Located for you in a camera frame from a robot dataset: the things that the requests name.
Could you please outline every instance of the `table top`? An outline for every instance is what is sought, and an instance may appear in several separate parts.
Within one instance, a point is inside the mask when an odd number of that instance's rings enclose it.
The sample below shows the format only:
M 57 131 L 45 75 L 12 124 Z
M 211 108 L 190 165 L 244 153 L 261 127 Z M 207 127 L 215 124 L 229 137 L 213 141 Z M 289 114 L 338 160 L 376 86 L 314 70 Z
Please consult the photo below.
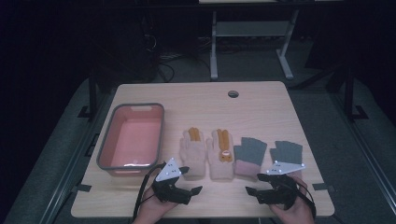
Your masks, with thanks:
M 229 91 L 239 96 L 231 98 Z M 285 85 L 281 82 L 209 82 L 172 84 L 131 84 L 119 86 L 109 108 L 104 127 L 83 185 L 92 186 L 89 192 L 79 191 L 72 207 L 74 217 L 131 217 L 142 176 L 115 177 L 101 170 L 96 157 L 104 139 L 105 130 L 115 106 L 120 104 L 160 103 L 165 108 L 163 143 L 160 162 L 175 158 L 181 166 L 179 142 L 183 131 L 196 127 L 205 139 L 216 129 L 227 129 L 235 145 L 242 137 L 253 137 L 267 144 L 262 173 L 271 167 L 269 148 L 275 141 L 290 141 L 303 146 L 306 169 L 302 178 L 314 197 L 318 216 L 334 212 L 327 190 L 314 190 L 312 184 L 323 183 L 304 130 L 294 110 Z M 230 181 L 212 181 L 206 161 L 206 175 L 199 180 L 183 176 L 176 186 L 192 189 L 203 186 L 201 193 L 191 198 L 188 205 L 180 204 L 165 217 L 273 217 L 266 204 L 247 195 L 245 187 L 270 189 L 261 181 L 236 175 Z

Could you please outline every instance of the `plastic tub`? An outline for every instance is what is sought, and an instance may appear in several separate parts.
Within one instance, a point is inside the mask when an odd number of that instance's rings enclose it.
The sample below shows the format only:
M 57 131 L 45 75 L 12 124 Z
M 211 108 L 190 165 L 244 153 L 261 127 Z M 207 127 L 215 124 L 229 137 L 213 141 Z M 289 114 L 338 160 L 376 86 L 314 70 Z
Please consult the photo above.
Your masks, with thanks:
M 160 156 L 161 104 L 118 105 L 111 115 L 96 162 L 111 175 L 144 175 Z

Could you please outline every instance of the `human hand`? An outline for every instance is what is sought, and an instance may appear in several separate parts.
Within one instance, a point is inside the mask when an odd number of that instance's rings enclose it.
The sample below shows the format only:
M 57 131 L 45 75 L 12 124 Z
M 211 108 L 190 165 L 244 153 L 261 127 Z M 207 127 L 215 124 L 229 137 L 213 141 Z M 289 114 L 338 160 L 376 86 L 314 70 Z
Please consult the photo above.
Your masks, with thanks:
M 302 179 L 295 176 L 291 176 L 291 178 L 293 178 L 299 185 L 303 186 L 303 187 L 300 186 L 300 192 L 303 195 L 306 195 L 307 185 L 305 184 L 305 182 Z M 277 215 L 280 218 L 280 220 L 285 224 L 315 223 L 314 218 L 312 217 L 312 211 L 310 207 L 300 197 L 297 197 L 296 201 L 294 202 L 294 205 L 286 211 L 275 204 L 269 204 L 269 207 L 271 211 L 273 211 L 273 213 Z
M 177 205 L 178 203 L 162 203 L 154 195 L 154 190 L 150 187 L 143 194 L 143 201 L 140 204 L 139 213 L 134 220 L 134 224 L 154 224 Z

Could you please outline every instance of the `gray carpet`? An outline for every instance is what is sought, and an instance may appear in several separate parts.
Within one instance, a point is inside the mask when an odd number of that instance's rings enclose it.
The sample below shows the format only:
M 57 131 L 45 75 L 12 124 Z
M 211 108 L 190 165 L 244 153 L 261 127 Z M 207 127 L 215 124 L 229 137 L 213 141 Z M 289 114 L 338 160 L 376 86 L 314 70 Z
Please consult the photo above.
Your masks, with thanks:
M 293 41 L 287 58 L 295 79 L 287 80 L 277 61 L 275 49 L 279 41 L 263 42 L 257 48 L 240 50 L 232 54 L 219 54 L 219 81 L 279 80 L 292 86 L 312 77 L 318 70 L 305 69 L 304 63 L 312 43 Z M 172 82 L 209 81 L 208 53 L 200 54 L 200 60 L 182 58 L 168 65 L 175 70 Z M 170 77 L 171 70 L 161 66 Z M 317 223 L 396 223 L 373 173 L 363 157 L 360 145 L 351 131 L 351 123 L 345 119 L 339 101 L 343 93 L 329 94 L 325 91 L 325 77 L 300 91 L 290 91 L 290 98 L 303 125 L 307 140 L 313 150 L 318 167 L 335 206 L 335 216 L 319 217 Z M 163 82 L 157 77 L 154 82 Z M 91 139 L 102 128 L 106 112 L 114 92 L 101 95 L 100 111 L 94 122 L 78 118 L 79 110 L 89 103 L 88 83 L 81 84 L 69 106 L 60 118 L 40 159 L 26 181 L 18 199 L 9 213 L 6 223 L 39 223 L 48 211 L 51 196 L 64 189 L 59 212 L 53 223 L 129 223 L 128 218 L 75 218 L 70 215 L 76 193 L 73 185 L 82 178 L 88 158 L 84 157 Z M 355 127 L 364 136 L 389 181 L 396 183 L 394 154 L 396 153 L 395 127 L 375 104 L 371 93 L 361 83 L 355 85 L 355 104 L 361 105 L 369 119 L 357 120 Z M 77 160 L 70 176 L 71 185 L 59 186 L 70 159 Z M 212 219 L 211 223 L 280 223 L 266 218 Z M 164 219 L 160 223 L 198 223 L 194 219 Z

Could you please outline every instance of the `hole in table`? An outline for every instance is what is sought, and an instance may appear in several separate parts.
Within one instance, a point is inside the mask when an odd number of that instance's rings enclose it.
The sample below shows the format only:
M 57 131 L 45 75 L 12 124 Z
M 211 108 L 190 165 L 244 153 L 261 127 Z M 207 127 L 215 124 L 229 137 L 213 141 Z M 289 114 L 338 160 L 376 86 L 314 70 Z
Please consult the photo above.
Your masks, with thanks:
M 228 96 L 230 96 L 231 98 L 236 98 L 239 96 L 239 92 L 237 91 L 229 91 L 228 92 Z

